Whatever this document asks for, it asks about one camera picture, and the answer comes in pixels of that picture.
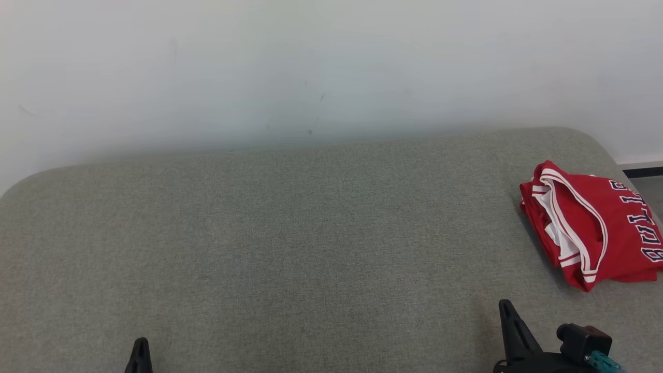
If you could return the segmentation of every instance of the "sofa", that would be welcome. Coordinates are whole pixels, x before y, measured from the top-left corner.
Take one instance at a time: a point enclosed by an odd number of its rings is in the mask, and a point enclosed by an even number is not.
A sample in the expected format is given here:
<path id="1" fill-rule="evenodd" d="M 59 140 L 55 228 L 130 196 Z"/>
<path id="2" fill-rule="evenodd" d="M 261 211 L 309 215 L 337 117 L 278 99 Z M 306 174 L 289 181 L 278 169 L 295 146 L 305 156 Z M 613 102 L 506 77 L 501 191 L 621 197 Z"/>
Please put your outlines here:
<path id="1" fill-rule="evenodd" d="M 157 157 L 33 175 L 0 198 L 4 372 L 491 372 L 500 299 L 661 371 L 663 281 L 590 293 L 552 267 L 518 185 L 553 160 L 633 185 L 562 127 Z"/>

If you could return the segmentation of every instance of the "white wall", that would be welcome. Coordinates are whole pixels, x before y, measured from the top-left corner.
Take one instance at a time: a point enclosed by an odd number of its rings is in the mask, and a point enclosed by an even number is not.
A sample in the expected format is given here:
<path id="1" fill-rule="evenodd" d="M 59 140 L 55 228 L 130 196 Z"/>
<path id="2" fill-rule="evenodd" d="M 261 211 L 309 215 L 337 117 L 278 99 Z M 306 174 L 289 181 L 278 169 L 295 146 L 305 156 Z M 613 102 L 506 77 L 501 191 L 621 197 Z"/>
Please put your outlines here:
<path id="1" fill-rule="evenodd" d="M 0 192 L 135 155 L 567 125 L 663 160 L 660 0 L 0 0 Z"/>

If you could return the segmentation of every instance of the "white trim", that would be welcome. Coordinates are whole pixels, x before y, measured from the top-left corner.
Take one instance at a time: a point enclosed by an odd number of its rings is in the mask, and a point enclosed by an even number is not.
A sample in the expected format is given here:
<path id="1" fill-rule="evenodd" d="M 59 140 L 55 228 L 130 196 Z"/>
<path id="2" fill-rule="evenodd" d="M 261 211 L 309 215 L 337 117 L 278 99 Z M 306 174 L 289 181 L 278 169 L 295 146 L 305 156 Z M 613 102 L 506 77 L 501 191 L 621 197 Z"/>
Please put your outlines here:
<path id="1" fill-rule="evenodd" d="M 576 244 L 573 242 L 573 240 L 569 237 L 569 235 L 564 231 L 562 228 L 562 224 L 560 223 L 560 219 L 558 217 L 558 214 L 552 210 L 552 205 L 551 205 L 551 195 L 553 193 L 553 190 L 549 190 L 547 193 L 544 194 L 537 194 L 533 196 L 539 204 L 544 208 L 546 211 L 546 214 L 548 214 L 548 217 L 550 219 L 550 224 L 546 227 L 546 231 L 548 231 L 548 228 L 550 225 L 553 226 L 554 229 L 554 234 L 557 237 L 557 240 L 553 238 L 553 242 L 559 247 L 559 255 L 557 259 L 559 261 L 566 260 L 572 256 L 580 254 L 580 250 L 576 246 Z"/>
<path id="2" fill-rule="evenodd" d="M 586 199 L 584 199 L 578 191 L 576 191 L 572 186 L 571 183 L 566 180 L 562 174 L 557 172 L 556 170 L 553 169 L 543 169 L 541 170 L 541 175 L 539 176 L 539 179 L 541 180 L 542 183 L 547 184 L 546 181 L 548 179 L 545 179 L 544 177 L 548 176 L 550 179 L 554 181 L 558 181 L 559 183 L 562 183 L 564 186 L 569 188 L 571 193 L 573 194 L 573 197 L 575 198 L 576 201 L 578 201 L 581 205 L 583 205 L 596 219 L 599 221 L 599 225 L 601 226 L 601 233 L 603 234 L 603 249 L 601 250 L 601 256 L 599 257 L 598 262 L 596 263 L 596 268 L 591 269 L 591 264 L 589 263 L 589 260 L 587 262 L 587 265 L 583 263 L 582 265 L 582 272 L 584 274 L 594 274 L 599 271 L 599 266 L 601 265 L 601 262 L 603 261 L 603 257 L 605 256 L 605 252 L 607 251 L 608 248 L 608 229 L 605 225 L 605 221 L 602 219 L 601 215 L 596 211 L 596 209 L 588 202 Z M 587 251 L 587 248 L 584 246 L 578 246 L 578 248 L 581 250 L 581 254 L 583 257 L 587 257 L 589 259 L 589 252 Z"/>
<path id="3" fill-rule="evenodd" d="M 532 185 L 532 192 L 548 192 L 550 188 L 546 185 Z"/>
<path id="4" fill-rule="evenodd" d="M 562 268 L 564 268 L 564 267 L 568 267 L 569 265 L 573 265 L 573 264 L 576 264 L 576 263 L 580 263 L 580 255 L 572 256 L 572 257 L 570 257 L 569 259 L 567 259 L 565 261 L 561 261 L 560 266 Z"/>
<path id="5" fill-rule="evenodd" d="M 557 194 L 556 194 L 556 189 L 554 186 L 551 186 L 550 190 L 552 191 L 552 198 L 550 199 L 551 205 L 552 205 L 552 210 L 554 214 L 557 216 L 557 219 L 560 221 L 560 226 L 562 227 L 562 230 L 564 233 L 566 233 L 566 236 L 569 238 L 569 240 L 573 243 L 573 245 L 576 247 L 578 252 L 580 253 L 581 256 L 581 266 L 580 269 L 582 270 L 583 273 L 589 273 L 591 271 L 591 258 L 589 257 L 589 251 L 587 251 L 587 248 L 585 247 L 585 243 L 582 242 L 580 237 L 576 234 L 576 232 L 573 230 L 571 227 L 571 224 L 569 224 L 566 221 L 566 218 L 564 217 L 564 213 L 562 213 L 562 209 L 560 208 L 560 205 L 557 202 Z"/>

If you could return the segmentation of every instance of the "red jersey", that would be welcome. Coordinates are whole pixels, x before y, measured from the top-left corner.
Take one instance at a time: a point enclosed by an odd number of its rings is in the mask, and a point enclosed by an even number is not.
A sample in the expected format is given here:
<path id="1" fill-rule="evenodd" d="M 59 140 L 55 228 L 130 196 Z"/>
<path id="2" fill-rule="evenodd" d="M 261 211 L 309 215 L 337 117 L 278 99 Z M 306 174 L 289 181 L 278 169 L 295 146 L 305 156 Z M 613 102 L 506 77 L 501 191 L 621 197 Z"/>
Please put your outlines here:
<path id="1" fill-rule="evenodd" d="M 642 197 L 617 181 L 569 175 L 546 161 L 520 186 L 549 260 L 584 291 L 604 279 L 655 280 L 663 269 L 661 234 Z"/>

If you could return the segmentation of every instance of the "floor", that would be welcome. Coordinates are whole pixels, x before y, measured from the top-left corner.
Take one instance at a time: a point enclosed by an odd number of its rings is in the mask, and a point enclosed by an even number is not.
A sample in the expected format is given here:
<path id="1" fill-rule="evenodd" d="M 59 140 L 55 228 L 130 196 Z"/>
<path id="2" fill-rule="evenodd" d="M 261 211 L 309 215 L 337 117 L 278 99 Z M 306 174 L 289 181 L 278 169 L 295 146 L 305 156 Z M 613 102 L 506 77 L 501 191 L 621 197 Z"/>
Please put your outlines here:
<path id="1" fill-rule="evenodd" d="M 663 218 L 663 176 L 639 177 L 631 179 L 644 201 L 652 211 Z"/>

